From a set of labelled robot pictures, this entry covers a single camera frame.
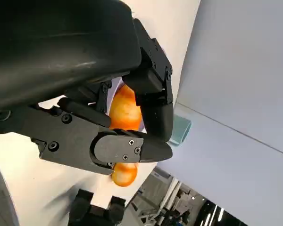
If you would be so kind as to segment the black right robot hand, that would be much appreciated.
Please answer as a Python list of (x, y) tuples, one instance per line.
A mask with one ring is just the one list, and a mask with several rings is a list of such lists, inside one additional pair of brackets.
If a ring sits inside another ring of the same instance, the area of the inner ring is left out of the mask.
[(69, 226), (117, 226), (125, 213), (125, 200), (112, 196), (108, 208), (92, 205), (94, 193), (80, 189), (71, 204)]

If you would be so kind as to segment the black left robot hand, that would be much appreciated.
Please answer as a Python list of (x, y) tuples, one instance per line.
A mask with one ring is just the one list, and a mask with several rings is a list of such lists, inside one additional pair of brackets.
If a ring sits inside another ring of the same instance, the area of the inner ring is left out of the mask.
[[(29, 137), (43, 160), (109, 175), (119, 162), (171, 158), (172, 72), (120, 0), (0, 0), (0, 134)], [(117, 77), (146, 132), (110, 128)]]

